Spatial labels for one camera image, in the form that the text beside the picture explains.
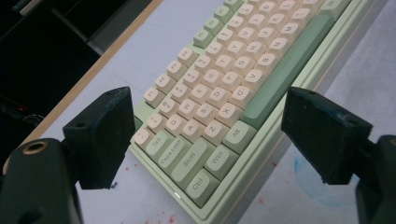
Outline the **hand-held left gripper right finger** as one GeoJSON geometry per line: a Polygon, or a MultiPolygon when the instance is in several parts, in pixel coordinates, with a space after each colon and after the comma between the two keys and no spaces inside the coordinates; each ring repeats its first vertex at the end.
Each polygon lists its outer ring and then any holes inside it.
{"type": "Polygon", "coordinates": [[[353,175],[374,183],[369,162],[373,125],[321,94],[288,89],[281,130],[329,185],[346,185],[353,175]]]}

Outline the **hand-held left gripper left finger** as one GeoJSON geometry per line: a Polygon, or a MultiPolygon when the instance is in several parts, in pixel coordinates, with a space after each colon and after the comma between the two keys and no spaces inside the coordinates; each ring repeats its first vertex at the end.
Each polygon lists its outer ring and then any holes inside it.
{"type": "Polygon", "coordinates": [[[108,189],[135,131],[131,91],[107,91],[64,127],[64,141],[74,154],[82,189],[108,189]]]}

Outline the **green and cream keyboard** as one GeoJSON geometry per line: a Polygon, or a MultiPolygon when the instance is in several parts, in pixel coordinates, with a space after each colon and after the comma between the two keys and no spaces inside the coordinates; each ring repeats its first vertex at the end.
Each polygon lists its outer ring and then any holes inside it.
{"type": "Polygon", "coordinates": [[[130,149],[197,224],[223,224],[374,0],[223,0],[135,108],[130,149]]]}

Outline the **white foam board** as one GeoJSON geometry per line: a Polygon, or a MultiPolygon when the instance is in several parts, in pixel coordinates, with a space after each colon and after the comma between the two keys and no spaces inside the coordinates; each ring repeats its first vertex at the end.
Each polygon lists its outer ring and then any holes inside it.
{"type": "MultiPolygon", "coordinates": [[[[220,0],[163,0],[111,58],[85,77],[70,104],[44,133],[60,138],[63,126],[103,92],[128,85],[135,102],[192,39],[220,0]]],[[[372,123],[370,138],[396,135],[396,0],[373,4],[318,92],[372,123]]],[[[353,179],[329,186],[284,140],[228,220],[236,224],[359,224],[353,179]]],[[[81,190],[85,224],[194,224],[176,200],[132,154],[111,189],[81,190]]]]}

